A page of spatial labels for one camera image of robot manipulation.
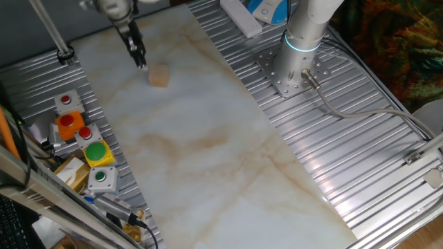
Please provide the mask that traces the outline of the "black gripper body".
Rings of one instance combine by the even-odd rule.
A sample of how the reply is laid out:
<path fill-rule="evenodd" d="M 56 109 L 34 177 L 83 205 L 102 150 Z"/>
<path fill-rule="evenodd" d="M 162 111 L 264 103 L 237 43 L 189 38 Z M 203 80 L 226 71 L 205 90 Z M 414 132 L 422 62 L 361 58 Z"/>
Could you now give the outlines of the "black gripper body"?
<path fill-rule="evenodd" d="M 128 24 L 120 25 L 116 29 L 132 57 L 144 56 L 142 35 L 134 20 L 130 21 Z"/>

